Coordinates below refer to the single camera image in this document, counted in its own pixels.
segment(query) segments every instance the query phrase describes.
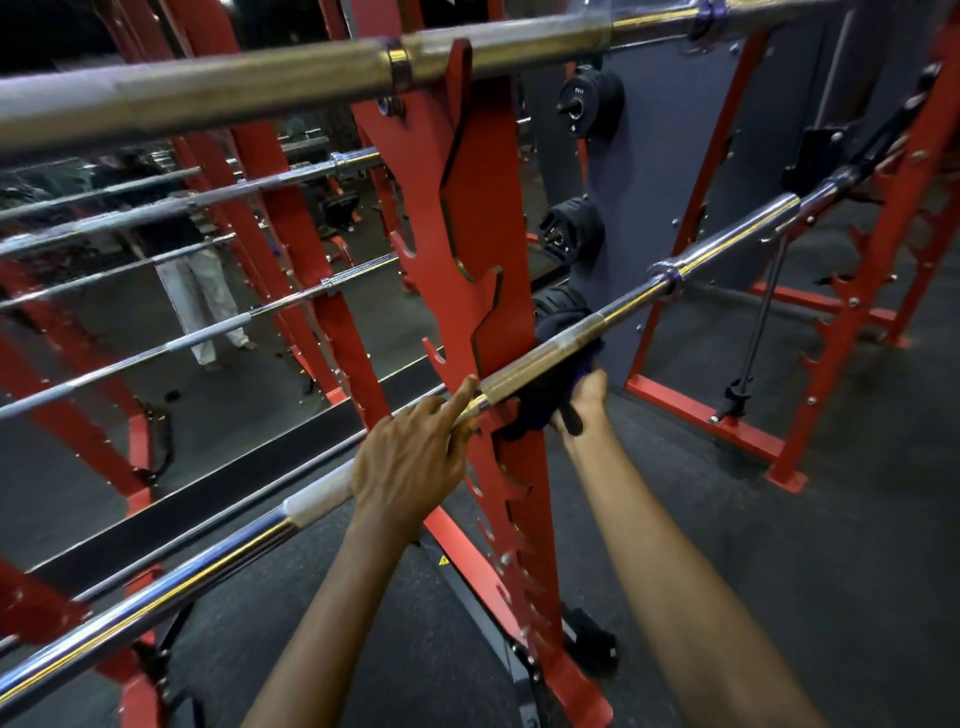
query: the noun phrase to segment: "smith machine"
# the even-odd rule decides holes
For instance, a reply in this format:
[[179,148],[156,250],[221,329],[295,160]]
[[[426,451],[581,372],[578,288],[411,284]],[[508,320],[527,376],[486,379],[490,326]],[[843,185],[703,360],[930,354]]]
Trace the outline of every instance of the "smith machine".
[[[132,396],[111,377],[265,314],[276,314],[291,352],[332,406],[154,502],[151,478],[121,478],[85,457],[138,502],[122,522],[27,573],[0,565],[6,647],[44,645],[0,675],[0,716],[22,712],[78,673],[96,669],[123,686],[125,726],[199,720],[198,704],[171,690],[166,671],[190,606],[346,502],[351,462],[189,561],[165,573],[156,564],[348,451],[391,410],[476,374],[481,394],[468,413],[479,418],[482,432],[469,446],[476,474],[469,488],[483,512],[480,528],[489,553],[481,554],[442,508],[424,524],[423,542],[452,565],[444,573],[485,635],[506,645],[498,654],[515,681],[525,726],[540,725],[532,691],[539,682],[573,725],[609,724],[611,706],[585,671],[611,666],[615,639],[561,603],[543,436],[528,432],[508,440],[500,434],[516,416],[515,396],[522,398],[526,385],[609,332],[602,357],[614,381],[769,460],[773,482],[800,490],[800,456],[857,333],[881,326],[885,341],[906,343],[904,330],[960,222],[960,186],[948,178],[948,203],[925,216],[932,227],[929,243],[911,251],[918,273],[901,310],[873,308],[924,191],[943,171],[943,152],[956,129],[960,11],[952,3],[926,3],[921,24],[926,32],[917,34],[907,54],[915,67],[898,75],[893,70],[903,69],[891,64],[906,63],[905,57],[877,59],[876,48],[885,47],[876,42],[880,31],[865,22],[866,13],[833,0],[681,0],[522,20],[504,20],[502,4],[489,0],[469,4],[469,14],[458,19],[471,24],[456,27],[436,27],[448,24],[449,16],[426,3],[365,0],[338,6],[322,0],[333,41],[256,53],[239,53],[216,0],[159,5],[163,18],[145,0],[97,3],[121,52],[136,64],[0,82],[0,164],[169,138],[182,170],[177,174],[190,180],[196,194],[9,234],[0,240],[4,270],[12,270],[18,256],[95,231],[208,207],[220,236],[200,245],[231,245],[263,303],[106,366],[86,360],[78,376],[51,386],[23,383],[32,376],[29,368],[18,370],[17,353],[5,344],[3,384],[17,399],[0,406],[0,420],[29,414],[77,453],[87,453],[88,443],[73,437],[80,425],[71,424],[67,403],[77,390],[110,386],[105,393],[130,404]],[[794,20],[804,22],[784,25]],[[794,62],[809,40],[806,33],[827,38],[817,44],[826,51]],[[873,64],[863,60],[868,46]],[[511,74],[531,78],[565,63],[571,64],[565,73],[550,76],[553,86],[525,89],[544,170],[572,164],[574,171],[567,169],[564,179],[568,187],[578,187],[563,191],[555,183],[559,178],[546,180],[555,199],[541,226],[542,245],[562,271],[569,270],[571,285],[593,313],[538,342]],[[575,70],[574,63],[580,63]],[[794,66],[806,74],[805,85],[785,84],[778,76]],[[858,78],[854,71],[865,66],[876,74]],[[900,85],[890,78],[900,78]],[[758,111],[751,99],[770,92],[771,85],[783,103]],[[819,89],[813,118],[806,113],[810,98],[790,101],[801,85]],[[857,108],[857,122],[842,124],[854,118],[839,110],[851,87],[872,93],[863,95],[869,103],[865,111]],[[546,103],[539,97],[543,93]],[[328,162],[291,169],[270,124],[257,121],[338,103],[351,104],[367,146]],[[791,123],[771,109],[792,109]],[[776,150],[762,133],[771,127],[790,137]],[[203,131],[210,128],[224,130],[222,139],[235,152],[243,181],[235,181],[225,145]],[[586,194],[579,187],[580,161],[564,152],[565,162],[555,164],[545,134],[552,134],[558,149],[572,151],[575,140],[581,142]],[[762,150],[766,171],[733,184],[731,179],[744,174],[736,164],[750,160],[751,144]],[[793,164],[781,178],[783,157]],[[402,189],[415,255],[401,236],[392,183],[381,165]],[[295,185],[347,170],[371,170],[394,252],[333,275]],[[862,190],[864,182],[882,211],[872,233],[853,237],[861,262],[852,276],[831,281],[837,298],[779,286],[789,243],[836,202]],[[254,198],[265,213],[288,257],[292,282],[244,198]],[[424,341],[424,359],[377,381],[339,289],[397,263],[436,315],[443,349]],[[758,283],[767,268],[766,282]],[[641,374],[661,307],[694,282],[761,297],[743,369],[720,410]],[[14,287],[13,299],[3,306],[27,309],[61,289]],[[784,440],[742,420],[757,342],[773,300],[832,316],[820,325],[824,351],[819,361],[809,362],[807,394]],[[321,333],[335,371],[311,325]],[[22,376],[11,376],[15,371]],[[15,379],[21,384],[13,386]],[[130,404],[130,414],[133,421],[143,409]],[[121,466],[143,470],[133,462]],[[126,590],[125,598],[90,613],[90,601],[118,589]]]

